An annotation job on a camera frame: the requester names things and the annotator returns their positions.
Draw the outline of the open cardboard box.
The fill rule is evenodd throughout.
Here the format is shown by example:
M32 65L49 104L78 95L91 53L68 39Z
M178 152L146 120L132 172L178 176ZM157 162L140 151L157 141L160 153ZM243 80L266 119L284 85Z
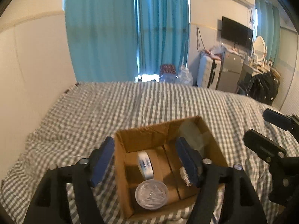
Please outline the open cardboard box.
M168 216L194 204L199 189L187 187L180 176L182 164L175 142L185 119L177 119L115 133L115 174L121 216L125 220L147 220ZM138 153L147 152L154 180L168 188L168 201L158 210L146 210L135 199L135 190L144 178L138 168Z

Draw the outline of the grey checkered bed cover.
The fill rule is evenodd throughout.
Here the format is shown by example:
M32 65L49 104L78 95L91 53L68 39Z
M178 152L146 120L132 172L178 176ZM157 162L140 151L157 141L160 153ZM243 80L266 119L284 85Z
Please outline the grey checkered bed cover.
M171 83L81 83L60 96L26 138L25 151L1 182L1 204L15 223L23 223L33 194L47 171L75 164L117 130L201 116L228 165L241 164L259 196L268 223L279 206L269 201L268 165L244 146L253 129L298 155L298 143L263 119L265 104L247 96Z

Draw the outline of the blue curtain panel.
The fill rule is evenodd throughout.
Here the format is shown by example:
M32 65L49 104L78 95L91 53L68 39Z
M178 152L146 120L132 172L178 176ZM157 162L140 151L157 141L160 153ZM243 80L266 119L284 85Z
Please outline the blue curtain panel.
M189 0L135 0L139 73L159 74L163 64L187 64Z
M134 0L64 0L64 11L77 81L135 81Z

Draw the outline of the white oval vanity mirror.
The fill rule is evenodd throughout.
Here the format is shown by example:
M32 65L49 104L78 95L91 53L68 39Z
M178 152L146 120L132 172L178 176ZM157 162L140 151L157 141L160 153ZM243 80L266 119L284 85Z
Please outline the white oval vanity mirror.
M266 43L262 36L258 36L253 43L252 57L257 62L263 62L266 58Z

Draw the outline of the dark red patterned bag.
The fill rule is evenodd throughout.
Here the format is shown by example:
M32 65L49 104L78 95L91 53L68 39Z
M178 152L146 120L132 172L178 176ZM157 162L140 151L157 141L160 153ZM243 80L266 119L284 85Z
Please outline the dark red patterned bag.
M176 79L176 67L172 64L162 64L160 66L160 81L174 82Z

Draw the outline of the teal curtain far window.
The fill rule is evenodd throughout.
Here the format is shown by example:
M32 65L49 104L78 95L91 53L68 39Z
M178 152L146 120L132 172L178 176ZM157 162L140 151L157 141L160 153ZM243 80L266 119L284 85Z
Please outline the teal curtain far window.
M266 60L273 64L278 61L280 44L280 17L279 10L267 0L255 0L258 12L257 36L261 36L266 44Z

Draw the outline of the clear water jug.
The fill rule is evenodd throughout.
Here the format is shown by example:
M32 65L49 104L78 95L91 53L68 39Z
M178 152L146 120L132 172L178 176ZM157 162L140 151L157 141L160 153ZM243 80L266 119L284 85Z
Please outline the clear water jug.
M189 69L182 65L180 67L180 71L177 75L177 82L180 84L185 84L192 86L193 85L193 77L191 72L189 72Z

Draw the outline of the white suitcase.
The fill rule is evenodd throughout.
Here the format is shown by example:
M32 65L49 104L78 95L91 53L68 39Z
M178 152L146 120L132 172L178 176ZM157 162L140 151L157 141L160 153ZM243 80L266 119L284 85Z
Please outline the white suitcase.
M197 85L201 88L216 90L221 72L221 60L202 55L199 62Z

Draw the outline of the blue curtain right panel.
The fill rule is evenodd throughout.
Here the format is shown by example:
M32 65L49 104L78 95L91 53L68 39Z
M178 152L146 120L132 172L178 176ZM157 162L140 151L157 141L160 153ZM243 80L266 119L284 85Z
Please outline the blue curtain right panel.
M159 74L163 64L187 64L189 0L135 0L139 73Z

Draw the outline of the plastic bag on fridge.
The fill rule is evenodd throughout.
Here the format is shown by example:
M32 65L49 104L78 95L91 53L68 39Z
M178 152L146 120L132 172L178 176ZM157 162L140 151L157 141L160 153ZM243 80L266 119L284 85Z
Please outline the plastic bag on fridge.
M225 45L222 42L218 42L210 49L209 52L212 55L220 55L225 51L226 51Z

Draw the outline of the clear round plastic container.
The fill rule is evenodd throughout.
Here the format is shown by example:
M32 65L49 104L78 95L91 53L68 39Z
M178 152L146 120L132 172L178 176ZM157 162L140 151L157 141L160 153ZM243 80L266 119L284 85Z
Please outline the clear round plastic container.
M167 186L157 180L145 180L135 190L135 200L144 209L157 210L168 202Z

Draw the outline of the grey mini fridge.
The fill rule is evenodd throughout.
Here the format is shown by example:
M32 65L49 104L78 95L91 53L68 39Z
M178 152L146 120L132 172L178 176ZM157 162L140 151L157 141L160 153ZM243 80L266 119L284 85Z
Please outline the grey mini fridge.
M237 89L242 67L243 59L241 56L228 51L224 52L217 89L234 93Z

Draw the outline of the black wall television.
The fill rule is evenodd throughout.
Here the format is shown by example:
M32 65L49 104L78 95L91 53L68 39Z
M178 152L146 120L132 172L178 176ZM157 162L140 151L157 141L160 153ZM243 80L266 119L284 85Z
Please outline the black wall television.
M221 38L250 50L253 30L232 19L223 17L221 22Z

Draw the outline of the white blue tissue pack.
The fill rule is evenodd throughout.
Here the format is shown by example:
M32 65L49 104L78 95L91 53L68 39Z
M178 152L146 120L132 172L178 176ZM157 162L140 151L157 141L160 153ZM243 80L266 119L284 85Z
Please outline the white blue tissue pack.
M137 154L137 163L138 168L141 172L141 175L145 180L151 180L154 178L154 170L150 157L145 151L138 152Z

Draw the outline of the blue curtain left panel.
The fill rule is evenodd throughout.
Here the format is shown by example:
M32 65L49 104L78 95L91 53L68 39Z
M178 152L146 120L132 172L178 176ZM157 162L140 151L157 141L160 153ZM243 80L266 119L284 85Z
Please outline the blue curtain left panel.
M134 0L64 0L64 11L77 81L135 81Z

